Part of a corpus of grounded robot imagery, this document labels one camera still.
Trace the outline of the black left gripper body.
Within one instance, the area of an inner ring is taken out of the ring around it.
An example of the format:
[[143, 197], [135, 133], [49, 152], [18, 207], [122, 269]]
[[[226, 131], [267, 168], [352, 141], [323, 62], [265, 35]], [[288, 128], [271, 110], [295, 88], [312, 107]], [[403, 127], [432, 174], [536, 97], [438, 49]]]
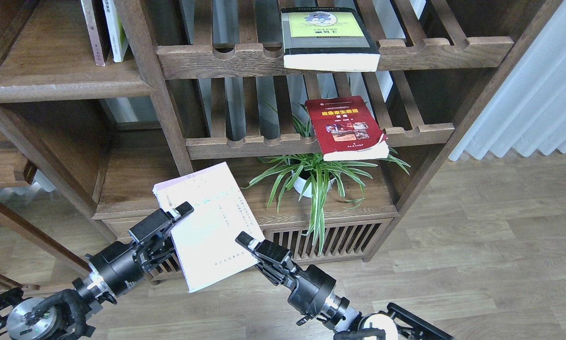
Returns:
[[92, 271], [85, 278], [86, 297], [120, 297], [174, 250], [170, 236], [154, 235], [140, 243], [115, 241], [95, 255], [87, 254], [85, 257]]

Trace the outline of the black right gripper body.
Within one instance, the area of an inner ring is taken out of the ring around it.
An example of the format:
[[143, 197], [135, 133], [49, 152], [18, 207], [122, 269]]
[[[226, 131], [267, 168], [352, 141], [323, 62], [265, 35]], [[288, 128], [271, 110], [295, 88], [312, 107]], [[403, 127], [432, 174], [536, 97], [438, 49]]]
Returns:
[[308, 317], [335, 314], [338, 303], [334, 294], [336, 280], [317, 266], [309, 265], [304, 270], [294, 263], [259, 263], [257, 269], [274, 285], [289, 288], [291, 294], [287, 301], [300, 314]]

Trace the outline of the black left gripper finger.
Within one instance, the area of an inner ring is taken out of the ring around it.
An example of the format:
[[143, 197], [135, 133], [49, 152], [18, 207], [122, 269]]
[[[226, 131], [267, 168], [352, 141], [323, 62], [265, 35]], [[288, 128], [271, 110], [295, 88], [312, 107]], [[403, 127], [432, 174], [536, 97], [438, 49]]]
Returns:
[[130, 228], [129, 235], [138, 244], [149, 243], [153, 237], [163, 238], [177, 222], [193, 211], [194, 207], [189, 202], [166, 211], [158, 209]]

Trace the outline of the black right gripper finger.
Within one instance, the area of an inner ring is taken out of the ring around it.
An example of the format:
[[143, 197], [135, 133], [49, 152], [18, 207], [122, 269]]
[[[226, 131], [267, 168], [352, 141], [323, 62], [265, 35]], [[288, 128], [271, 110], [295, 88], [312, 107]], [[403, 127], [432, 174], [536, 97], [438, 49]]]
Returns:
[[259, 265], [266, 270], [272, 272], [292, 272], [291, 252], [289, 249], [267, 239], [258, 241], [244, 231], [240, 232], [235, 241], [257, 258]]

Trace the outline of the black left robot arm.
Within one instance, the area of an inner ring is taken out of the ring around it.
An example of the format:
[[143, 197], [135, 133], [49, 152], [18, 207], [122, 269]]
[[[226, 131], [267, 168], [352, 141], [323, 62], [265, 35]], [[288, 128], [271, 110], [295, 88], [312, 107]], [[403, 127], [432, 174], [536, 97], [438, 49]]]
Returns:
[[87, 321], [108, 301], [129, 292], [145, 273], [173, 254], [173, 226], [194, 211], [190, 203], [158, 209], [129, 230], [132, 240], [116, 241], [95, 255], [87, 255], [91, 272], [47, 298], [24, 298], [20, 288], [0, 294], [0, 336], [13, 340], [77, 340], [91, 337]]

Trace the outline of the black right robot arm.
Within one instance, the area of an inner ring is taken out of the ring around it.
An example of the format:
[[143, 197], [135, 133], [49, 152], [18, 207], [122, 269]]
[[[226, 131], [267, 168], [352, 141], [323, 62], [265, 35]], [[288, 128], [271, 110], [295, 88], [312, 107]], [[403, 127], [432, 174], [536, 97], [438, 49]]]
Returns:
[[451, 340], [447, 334], [397, 304], [390, 303], [387, 311], [362, 314], [352, 308], [349, 300], [334, 293], [336, 280], [311, 264], [306, 270], [291, 258], [291, 252], [272, 241], [259, 241], [240, 232], [236, 242], [258, 260], [256, 267], [274, 285], [291, 291], [288, 303], [302, 318], [303, 325], [316, 318], [334, 331], [335, 340]]

